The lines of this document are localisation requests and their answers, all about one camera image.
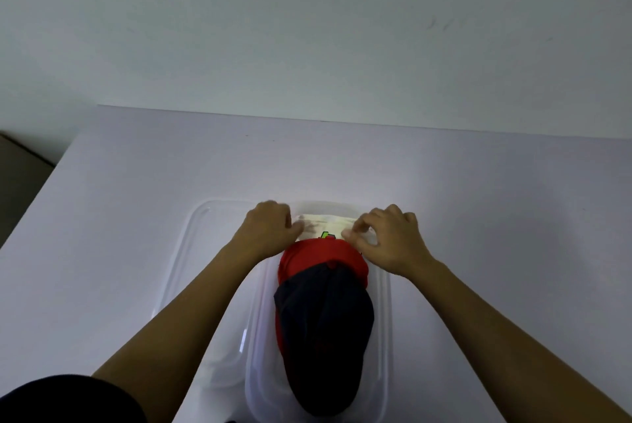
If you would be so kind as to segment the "person's right forearm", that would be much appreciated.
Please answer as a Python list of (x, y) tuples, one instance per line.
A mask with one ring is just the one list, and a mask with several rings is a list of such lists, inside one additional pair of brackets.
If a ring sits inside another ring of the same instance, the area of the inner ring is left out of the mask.
[(441, 318), (507, 423), (632, 423), (632, 416), (437, 260), (407, 279)]

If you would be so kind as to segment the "black shirt sleeve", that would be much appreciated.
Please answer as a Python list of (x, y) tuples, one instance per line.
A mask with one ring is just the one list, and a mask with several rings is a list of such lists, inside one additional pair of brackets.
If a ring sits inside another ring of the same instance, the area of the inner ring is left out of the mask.
[(116, 385), (62, 374), (0, 397), (0, 423), (147, 423), (147, 418), (139, 403)]

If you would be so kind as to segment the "person's right hand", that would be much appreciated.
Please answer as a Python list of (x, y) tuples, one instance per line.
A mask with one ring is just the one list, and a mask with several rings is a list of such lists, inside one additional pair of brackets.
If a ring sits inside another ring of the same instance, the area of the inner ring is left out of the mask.
[(436, 262), (422, 238), (415, 213), (403, 212), (395, 204), (362, 214), (353, 230), (375, 233), (375, 250), (361, 254), (391, 274), (411, 278)]

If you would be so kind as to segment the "clear plastic box lid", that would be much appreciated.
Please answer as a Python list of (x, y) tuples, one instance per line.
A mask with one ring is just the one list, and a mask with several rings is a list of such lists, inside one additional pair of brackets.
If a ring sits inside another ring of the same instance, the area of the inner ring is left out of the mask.
[[(154, 315), (179, 295), (218, 251), (231, 239), (255, 203), (208, 200), (193, 211), (181, 234)], [(228, 305), (194, 377), (204, 389), (242, 386), (246, 379), (252, 319), (260, 307), (262, 288), (270, 264), (258, 264), (245, 278)]]

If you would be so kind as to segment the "person's left forearm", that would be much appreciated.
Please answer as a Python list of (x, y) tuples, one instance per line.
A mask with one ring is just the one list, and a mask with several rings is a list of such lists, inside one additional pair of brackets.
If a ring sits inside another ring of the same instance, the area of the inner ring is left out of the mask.
[(226, 244), (92, 376), (129, 394), (148, 423), (172, 423), (234, 294), (266, 258), (253, 246)]

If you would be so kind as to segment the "person's left hand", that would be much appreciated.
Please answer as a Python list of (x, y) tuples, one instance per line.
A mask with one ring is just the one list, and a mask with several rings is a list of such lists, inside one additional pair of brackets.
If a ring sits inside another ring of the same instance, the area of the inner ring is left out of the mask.
[(276, 256), (295, 243), (285, 240), (287, 219), (293, 221), (288, 204), (260, 202), (247, 213), (229, 247), (254, 264)]

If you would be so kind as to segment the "cream cap with green print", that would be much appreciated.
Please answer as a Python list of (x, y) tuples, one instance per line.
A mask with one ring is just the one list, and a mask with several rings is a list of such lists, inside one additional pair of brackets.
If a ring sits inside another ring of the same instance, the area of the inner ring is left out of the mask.
[(299, 214), (294, 221), (302, 221), (304, 229), (297, 242), (315, 238), (342, 239), (345, 229), (352, 229), (358, 217), (343, 217), (332, 214)]

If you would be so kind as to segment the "red and navy cap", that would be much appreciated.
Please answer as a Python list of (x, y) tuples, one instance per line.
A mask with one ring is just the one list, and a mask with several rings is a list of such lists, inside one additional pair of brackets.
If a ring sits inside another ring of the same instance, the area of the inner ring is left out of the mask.
[(335, 417), (355, 399), (375, 322), (367, 261), (349, 243), (308, 238), (290, 245), (277, 269), (275, 331), (297, 402)]

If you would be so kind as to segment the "clear plastic storage box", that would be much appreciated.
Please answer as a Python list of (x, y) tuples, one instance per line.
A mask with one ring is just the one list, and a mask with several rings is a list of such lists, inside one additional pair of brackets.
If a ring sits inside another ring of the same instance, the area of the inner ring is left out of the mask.
[(245, 398), (258, 423), (382, 423), (387, 410), (392, 371), (392, 308), (389, 275), (369, 264), (368, 294), (375, 323), (363, 362), (356, 398), (331, 418), (304, 411), (292, 393), (274, 331), (273, 294), (278, 287), (280, 257), (259, 264), (260, 276), (249, 320), (245, 367)]

